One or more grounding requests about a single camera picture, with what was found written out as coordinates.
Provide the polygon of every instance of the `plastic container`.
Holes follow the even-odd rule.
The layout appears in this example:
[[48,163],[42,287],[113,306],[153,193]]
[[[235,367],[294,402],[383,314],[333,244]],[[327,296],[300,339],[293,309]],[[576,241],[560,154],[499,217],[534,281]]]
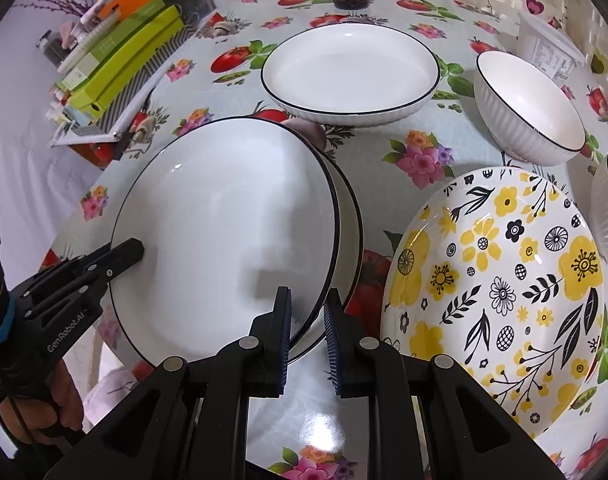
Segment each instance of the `plastic container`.
[[517,56],[536,66],[557,86],[564,84],[572,70],[586,61],[564,32],[523,10],[519,11]]

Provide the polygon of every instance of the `floral plate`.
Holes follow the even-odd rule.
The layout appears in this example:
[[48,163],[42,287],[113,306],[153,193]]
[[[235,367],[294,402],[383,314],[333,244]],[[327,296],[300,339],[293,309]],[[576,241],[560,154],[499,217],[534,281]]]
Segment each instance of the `floral plate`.
[[586,221],[557,187],[519,168],[473,171],[406,230],[381,337],[421,359],[451,355],[534,438],[594,360],[602,282]]

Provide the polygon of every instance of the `human hand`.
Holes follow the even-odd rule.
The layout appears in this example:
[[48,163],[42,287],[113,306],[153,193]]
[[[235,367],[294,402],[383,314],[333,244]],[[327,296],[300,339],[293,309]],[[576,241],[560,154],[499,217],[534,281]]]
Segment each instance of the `human hand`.
[[[50,395],[53,401],[60,407],[60,424],[74,431],[82,429],[84,419],[84,408],[82,399],[79,397],[78,389],[68,373],[64,360],[60,360],[55,366],[53,380],[50,385]],[[41,431],[58,421],[55,410],[46,402],[36,399],[18,399],[15,397],[24,423],[31,431],[35,442],[39,444],[53,444],[52,440]],[[0,404],[0,418],[8,431],[19,441],[30,444],[30,438],[15,415],[8,398]]]

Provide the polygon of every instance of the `tablecloth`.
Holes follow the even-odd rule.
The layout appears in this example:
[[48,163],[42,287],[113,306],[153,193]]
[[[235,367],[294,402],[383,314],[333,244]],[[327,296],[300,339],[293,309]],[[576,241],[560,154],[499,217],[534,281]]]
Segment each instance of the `tablecloth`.
[[[494,48],[514,51],[516,23],[456,0],[372,0],[367,10],[357,12],[339,11],[331,0],[231,0],[176,52],[151,95],[153,134],[133,142],[124,158],[107,168],[62,229],[49,258],[88,253],[110,241],[130,185],[152,156],[178,136],[199,135],[199,126],[227,116],[287,118],[260,83],[267,54],[307,28],[347,18],[407,32],[441,60],[437,93],[418,113],[375,128],[325,127],[326,151],[353,185],[363,215],[365,251],[355,308],[376,317],[401,234],[426,199],[453,176],[486,166],[520,166],[557,184],[587,216],[593,174],[608,152],[608,109],[588,67],[575,69],[562,87],[586,129],[581,154],[563,166],[542,168],[512,160],[492,141],[476,108],[475,58]],[[388,76],[394,84],[397,74]],[[321,84],[342,92],[342,81],[325,81],[320,74]],[[439,160],[426,173],[405,173],[391,155],[400,143],[437,149]],[[604,273],[608,313],[605,264]],[[122,333],[108,297],[103,306],[97,329],[132,367],[140,358]],[[602,321],[608,323],[608,317]],[[305,480],[310,467],[319,470],[319,478],[366,478],[366,401],[335,397],[327,362],[325,346],[319,345],[289,367],[284,397],[251,402],[249,460],[291,480]],[[608,442],[608,346],[578,400],[536,441],[568,478],[580,478],[599,456]]]

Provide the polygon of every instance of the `blue wristband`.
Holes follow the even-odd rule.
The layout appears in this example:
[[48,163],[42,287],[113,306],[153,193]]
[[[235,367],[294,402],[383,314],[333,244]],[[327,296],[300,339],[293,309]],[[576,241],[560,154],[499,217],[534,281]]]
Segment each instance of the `blue wristband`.
[[8,333],[11,331],[11,325],[13,324],[13,318],[15,317],[15,300],[11,298],[8,301],[8,307],[6,308],[6,314],[0,325],[0,343],[6,341]]

